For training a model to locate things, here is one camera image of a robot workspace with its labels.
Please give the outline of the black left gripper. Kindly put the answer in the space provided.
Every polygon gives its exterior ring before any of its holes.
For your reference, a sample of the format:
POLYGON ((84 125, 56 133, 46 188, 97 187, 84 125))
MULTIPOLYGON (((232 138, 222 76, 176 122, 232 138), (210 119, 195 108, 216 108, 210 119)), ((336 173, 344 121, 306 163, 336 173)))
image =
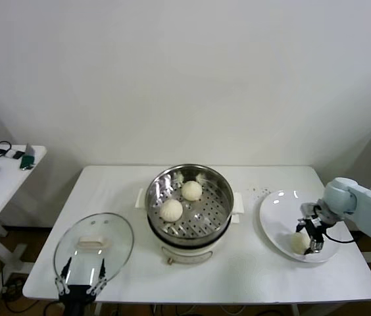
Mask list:
POLYGON ((70 270, 71 258, 68 259, 59 275, 55 278, 55 285, 59 293, 59 302, 64 305, 64 316, 84 316, 85 308, 95 301, 107 284, 105 260, 102 259, 99 269, 97 284, 94 287, 88 285, 67 285, 66 278, 70 270))

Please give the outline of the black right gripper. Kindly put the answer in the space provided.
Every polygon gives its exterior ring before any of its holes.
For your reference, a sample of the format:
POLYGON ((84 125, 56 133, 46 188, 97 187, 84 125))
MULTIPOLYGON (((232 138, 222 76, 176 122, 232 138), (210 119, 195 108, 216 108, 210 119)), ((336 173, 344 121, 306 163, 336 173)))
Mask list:
POLYGON ((305 220, 299 219, 295 231, 300 232, 304 227, 306 227, 306 231, 310 236, 310 242, 303 255, 320 253, 324 246, 322 221, 318 217, 309 217, 305 220))

